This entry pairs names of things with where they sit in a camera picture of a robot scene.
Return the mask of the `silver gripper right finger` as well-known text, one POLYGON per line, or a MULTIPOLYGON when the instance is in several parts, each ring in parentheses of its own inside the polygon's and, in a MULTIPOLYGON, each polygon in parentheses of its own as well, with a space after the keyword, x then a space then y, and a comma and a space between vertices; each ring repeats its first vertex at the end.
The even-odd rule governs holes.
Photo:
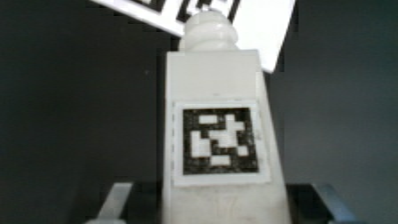
POLYGON ((331 184, 313 185, 332 219, 327 224, 368 224, 356 216, 331 184))

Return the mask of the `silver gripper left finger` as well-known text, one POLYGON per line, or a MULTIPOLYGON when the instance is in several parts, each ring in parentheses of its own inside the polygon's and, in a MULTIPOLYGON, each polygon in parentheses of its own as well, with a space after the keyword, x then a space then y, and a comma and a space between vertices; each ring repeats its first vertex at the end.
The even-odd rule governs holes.
POLYGON ((112 185, 98 216, 84 224, 126 224, 121 213, 128 201, 133 183, 116 183, 112 185))

